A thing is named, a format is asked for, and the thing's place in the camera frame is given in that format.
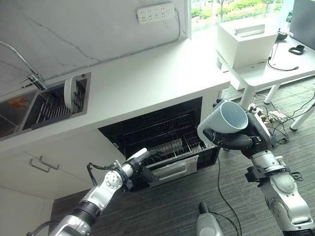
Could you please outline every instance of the stainless steel sink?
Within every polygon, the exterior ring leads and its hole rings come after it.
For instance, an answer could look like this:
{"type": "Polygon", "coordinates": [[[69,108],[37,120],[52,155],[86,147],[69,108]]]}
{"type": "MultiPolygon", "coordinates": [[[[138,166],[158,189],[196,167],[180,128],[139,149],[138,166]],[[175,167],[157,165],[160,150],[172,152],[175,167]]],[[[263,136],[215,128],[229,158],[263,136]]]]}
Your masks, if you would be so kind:
{"type": "Polygon", "coordinates": [[[87,79],[77,81],[77,91],[71,109],[64,102],[64,84],[37,95],[22,130],[37,129],[84,112],[87,79]]]}
{"type": "Polygon", "coordinates": [[[33,91],[1,102],[0,141],[86,114],[91,72],[76,76],[75,79],[78,90],[72,109],[68,109],[64,103],[64,82],[53,84],[44,92],[33,91]]]}
{"type": "Polygon", "coordinates": [[[19,131],[36,91],[21,94],[0,103],[0,139],[19,131]]]}

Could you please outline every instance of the gray carpet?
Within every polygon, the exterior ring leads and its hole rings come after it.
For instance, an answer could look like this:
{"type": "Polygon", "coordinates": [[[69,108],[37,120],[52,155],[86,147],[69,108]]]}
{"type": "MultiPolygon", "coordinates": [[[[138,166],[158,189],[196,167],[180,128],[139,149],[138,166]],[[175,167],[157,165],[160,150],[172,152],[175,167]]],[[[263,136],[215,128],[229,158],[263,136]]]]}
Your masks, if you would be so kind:
{"type": "MultiPolygon", "coordinates": [[[[228,97],[233,93],[232,90],[230,92],[228,90],[223,92],[223,96],[228,97]]],[[[314,92],[315,79],[304,79],[280,87],[273,103],[277,109],[291,115],[293,111],[310,100],[314,92]]],[[[263,105],[263,100],[258,100],[256,104],[263,105]]],[[[268,105],[267,108],[273,110],[271,105],[268,105]]],[[[291,124],[292,121],[285,124],[287,132],[290,132],[291,124]]],[[[303,174],[305,180],[298,182],[298,188],[311,208],[313,219],[315,219],[314,124],[313,114],[296,132],[288,134],[290,137],[288,144],[279,145],[273,150],[274,155],[284,156],[286,164],[293,171],[300,171],[303,174]]],[[[221,163],[220,188],[239,216],[243,235],[281,236],[282,233],[269,212],[257,184],[247,183],[244,177],[251,161],[240,151],[221,150],[219,157],[221,163]]],[[[194,236],[200,201],[205,201],[212,211],[230,217],[236,223],[233,212],[219,195],[218,170],[217,162],[216,165],[202,169],[188,177],[153,189],[145,189],[136,193],[118,191],[93,227],[92,235],[194,236]]],[[[51,219],[61,220],[70,213],[84,193],[55,200],[51,219]]],[[[224,235],[236,235],[229,222],[221,217],[218,217],[218,221],[224,235]]]]}

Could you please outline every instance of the computer monitor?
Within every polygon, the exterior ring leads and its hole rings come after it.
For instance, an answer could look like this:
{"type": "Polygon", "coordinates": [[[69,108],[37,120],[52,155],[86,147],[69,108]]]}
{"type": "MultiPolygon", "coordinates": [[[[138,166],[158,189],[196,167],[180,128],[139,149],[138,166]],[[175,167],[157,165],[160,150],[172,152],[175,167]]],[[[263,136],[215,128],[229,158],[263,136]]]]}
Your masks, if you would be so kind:
{"type": "Polygon", "coordinates": [[[295,0],[289,35],[315,50],[315,0],[295,0]]]}

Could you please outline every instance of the white plate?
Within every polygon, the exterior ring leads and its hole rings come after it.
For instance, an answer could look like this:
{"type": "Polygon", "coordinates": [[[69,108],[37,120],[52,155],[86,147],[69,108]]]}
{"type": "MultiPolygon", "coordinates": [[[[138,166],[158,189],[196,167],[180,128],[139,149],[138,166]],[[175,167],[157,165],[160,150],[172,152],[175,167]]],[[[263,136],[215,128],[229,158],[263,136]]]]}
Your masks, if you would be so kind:
{"type": "Polygon", "coordinates": [[[69,78],[64,83],[64,103],[65,106],[72,111],[73,101],[74,101],[74,93],[77,92],[77,82],[74,77],[69,78]]]}

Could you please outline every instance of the dishwasher rack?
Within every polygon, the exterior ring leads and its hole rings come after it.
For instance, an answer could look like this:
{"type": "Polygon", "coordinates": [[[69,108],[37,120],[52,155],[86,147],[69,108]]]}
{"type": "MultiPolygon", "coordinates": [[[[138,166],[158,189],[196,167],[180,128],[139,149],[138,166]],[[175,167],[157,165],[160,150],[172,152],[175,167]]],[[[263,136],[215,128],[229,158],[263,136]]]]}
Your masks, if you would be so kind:
{"type": "Polygon", "coordinates": [[[71,116],[71,114],[79,113],[84,106],[84,88],[77,83],[77,91],[73,100],[72,109],[68,109],[64,102],[64,87],[55,89],[51,92],[41,94],[43,101],[40,104],[40,111],[38,113],[35,124],[48,121],[50,119],[62,118],[64,116],[71,116]]]}
{"type": "Polygon", "coordinates": [[[146,147],[160,155],[147,160],[144,165],[152,167],[161,163],[199,152],[205,144],[199,139],[195,124],[189,114],[123,135],[125,147],[146,147]]]}

